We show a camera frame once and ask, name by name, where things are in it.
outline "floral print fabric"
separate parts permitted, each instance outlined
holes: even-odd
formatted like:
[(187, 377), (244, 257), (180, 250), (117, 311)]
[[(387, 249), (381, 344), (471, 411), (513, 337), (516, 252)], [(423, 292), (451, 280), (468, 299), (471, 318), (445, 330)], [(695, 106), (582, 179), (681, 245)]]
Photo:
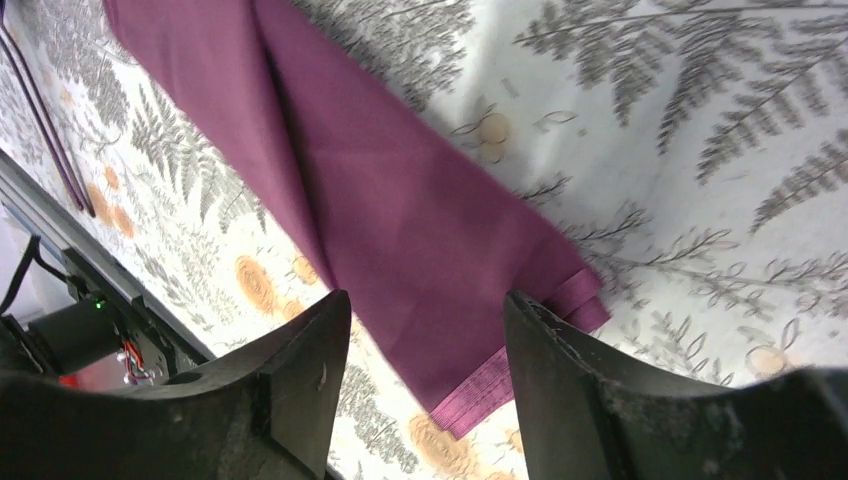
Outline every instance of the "floral print fabric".
[[(0, 63), (0, 147), (216, 354), (326, 289), (111, 38), (97, 0), (8, 2), (97, 212), (77, 214)], [(296, 0), (603, 274), (596, 335), (731, 386), (848, 349), (848, 5)], [(329, 462), (349, 480), (524, 479), (509, 404), (440, 431), (354, 324)]]

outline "fabric hem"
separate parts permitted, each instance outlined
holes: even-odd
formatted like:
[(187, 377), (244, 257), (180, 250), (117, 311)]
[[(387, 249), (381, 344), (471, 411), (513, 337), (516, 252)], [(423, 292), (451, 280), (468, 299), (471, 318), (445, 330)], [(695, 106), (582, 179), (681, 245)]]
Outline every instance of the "fabric hem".
[(506, 347), (501, 347), (430, 412), (442, 430), (462, 438), (512, 400)]

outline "black cable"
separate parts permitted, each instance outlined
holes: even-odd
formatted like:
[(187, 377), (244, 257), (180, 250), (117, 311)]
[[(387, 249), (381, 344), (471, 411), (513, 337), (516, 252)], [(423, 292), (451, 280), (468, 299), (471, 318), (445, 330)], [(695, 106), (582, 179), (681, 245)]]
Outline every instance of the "black cable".
[(62, 282), (67, 281), (68, 278), (62, 274), (62, 272), (51, 267), (44, 261), (43, 258), (41, 258), (41, 251), (39, 250), (40, 241), (41, 239), (36, 235), (29, 238), (29, 243), (27, 244), (27, 248), (24, 250), (24, 255), (18, 263), (18, 268), (15, 269), (15, 274), (12, 275), (12, 282), (9, 284), (9, 289), (6, 290), (6, 296), (3, 298), (3, 303), (0, 303), (0, 315), (6, 313), (6, 310), (8, 310), (9, 307), (12, 306), (12, 302), (15, 301), (15, 297), (18, 296), (18, 291), (21, 289), (26, 272), (29, 270), (29, 266), (32, 264), (33, 260), (41, 268), (47, 271), (47, 273), (53, 275)]

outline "folded purple fabric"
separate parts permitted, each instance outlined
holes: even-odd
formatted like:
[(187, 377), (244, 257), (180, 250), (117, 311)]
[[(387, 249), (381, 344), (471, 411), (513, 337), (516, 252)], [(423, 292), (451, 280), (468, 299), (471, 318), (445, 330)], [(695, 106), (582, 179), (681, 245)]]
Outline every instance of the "folded purple fabric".
[(461, 437), (511, 399), (509, 289), (586, 331), (607, 320), (569, 240), (288, 2), (104, 4), (442, 428)]

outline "folded cloth edge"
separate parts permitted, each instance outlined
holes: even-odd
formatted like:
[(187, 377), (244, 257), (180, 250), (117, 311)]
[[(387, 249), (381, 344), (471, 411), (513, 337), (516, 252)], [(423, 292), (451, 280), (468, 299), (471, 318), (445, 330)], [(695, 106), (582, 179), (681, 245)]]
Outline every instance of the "folded cloth edge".
[[(609, 313), (596, 296), (601, 286), (597, 274), (585, 268), (563, 282), (544, 303), (568, 323), (588, 333), (609, 319)], [(430, 418), (442, 430), (462, 438), (512, 399), (506, 347), (501, 347), (448, 394), (430, 412)]]

